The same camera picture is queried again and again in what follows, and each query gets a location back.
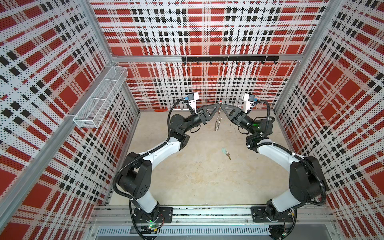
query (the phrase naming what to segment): mounting plate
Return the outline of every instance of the mounting plate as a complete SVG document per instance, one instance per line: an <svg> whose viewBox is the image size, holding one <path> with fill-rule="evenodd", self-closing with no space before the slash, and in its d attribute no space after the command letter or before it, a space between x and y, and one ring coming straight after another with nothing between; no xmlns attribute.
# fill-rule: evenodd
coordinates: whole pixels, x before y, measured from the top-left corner
<svg viewBox="0 0 384 240"><path fill-rule="evenodd" d="M251 207L251 215L253 222L270 222L265 216L263 217L265 208L266 207ZM292 215L288 215L287 212L281 214L279 217L280 218L278 222L293 222Z"/></svg>
<svg viewBox="0 0 384 240"><path fill-rule="evenodd" d="M141 210L135 209L134 210L134 220L135 223L149 223L147 222L147 217L142 213ZM173 216L173 208L172 207L160 207L159 213L164 216L164 223L171 223L172 222L172 216ZM158 217L154 223L162 223L163 219L161 217Z"/></svg>

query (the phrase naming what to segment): perforated pegboard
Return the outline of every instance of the perforated pegboard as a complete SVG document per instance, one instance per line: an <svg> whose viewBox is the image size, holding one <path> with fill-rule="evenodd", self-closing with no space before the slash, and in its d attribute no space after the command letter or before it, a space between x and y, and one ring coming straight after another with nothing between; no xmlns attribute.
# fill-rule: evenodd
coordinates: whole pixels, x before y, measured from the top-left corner
<svg viewBox="0 0 384 240"><path fill-rule="evenodd" d="M106 65L76 1L0 4L0 198Z"/></svg>
<svg viewBox="0 0 384 240"><path fill-rule="evenodd" d="M199 92L198 107L219 101L241 107L244 93L267 100L273 107L296 62L158 62L120 66L127 67L127 83L140 109L170 109L190 92Z"/></svg>
<svg viewBox="0 0 384 240"><path fill-rule="evenodd" d="M328 3L90 2L116 56L302 53Z"/></svg>
<svg viewBox="0 0 384 240"><path fill-rule="evenodd" d="M105 202L135 113L119 90L98 129L75 127L0 239L81 239L95 205Z"/></svg>
<svg viewBox="0 0 384 240"><path fill-rule="evenodd" d="M347 239L383 239L384 3L343 1L278 114Z"/></svg>

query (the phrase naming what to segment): checkered wall panel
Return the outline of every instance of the checkered wall panel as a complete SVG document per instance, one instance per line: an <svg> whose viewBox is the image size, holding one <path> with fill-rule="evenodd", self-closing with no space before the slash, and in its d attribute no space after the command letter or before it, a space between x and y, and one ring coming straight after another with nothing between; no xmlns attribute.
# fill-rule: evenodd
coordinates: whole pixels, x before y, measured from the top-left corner
<svg viewBox="0 0 384 240"><path fill-rule="evenodd" d="M217 103L241 107L244 93L267 100L273 107L296 62L248 63L121 63L140 109L171 108L187 93L199 92L198 106Z"/></svg>
<svg viewBox="0 0 384 240"><path fill-rule="evenodd" d="M81 239L93 207L108 197L134 116L119 90L98 129L75 127L0 239Z"/></svg>
<svg viewBox="0 0 384 240"><path fill-rule="evenodd" d="M0 4L0 198L106 65L78 2Z"/></svg>
<svg viewBox="0 0 384 240"><path fill-rule="evenodd" d="M278 114L347 239L384 237L384 3L343 1Z"/></svg>
<svg viewBox="0 0 384 240"><path fill-rule="evenodd" d="M91 0L116 56L303 53L327 0Z"/></svg>

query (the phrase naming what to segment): gray floor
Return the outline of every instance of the gray floor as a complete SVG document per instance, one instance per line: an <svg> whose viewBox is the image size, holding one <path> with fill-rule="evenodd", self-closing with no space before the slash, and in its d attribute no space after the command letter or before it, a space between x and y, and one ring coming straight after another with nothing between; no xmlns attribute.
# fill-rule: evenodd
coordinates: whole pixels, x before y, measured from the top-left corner
<svg viewBox="0 0 384 240"><path fill-rule="evenodd" d="M97 237L97 240L139 240L140 237ZM271 240L269 236L159 236L156 240ZM331 240L325 225L296 225L286 240Z"/></svg>
<svg viewBox="0 0 384 240"><path fill-rule="evenodd" d="M189 112L174 111L188 116ZM167 137L168 112L142 112L129 152L144 152ZM152 171L150 191L161 205L265 204L288 189L285 169L271 159L247 149L240 134L222 115L218 131L215 119L190 133L185 148L171 155ZM252 111L249 116L265 116ZM287 147L275 122L270 139ZM222 152L225 148L231 160ZM128 199L113 194L110 205L128 205Z"/></svg>

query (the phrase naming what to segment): bunch of keys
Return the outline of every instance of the bunch of keys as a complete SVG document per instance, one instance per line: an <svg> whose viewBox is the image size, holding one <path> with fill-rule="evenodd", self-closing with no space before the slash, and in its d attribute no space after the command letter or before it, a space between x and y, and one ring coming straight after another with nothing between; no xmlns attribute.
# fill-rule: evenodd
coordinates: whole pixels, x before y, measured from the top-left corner
<svg viewBox="0 0 384 240"><path fill-rule="evenodd" d="M229 160L231 160L231 157L229 156L229 152L226 151L225 148L222 148L221 151L229 157Z"/></svg>

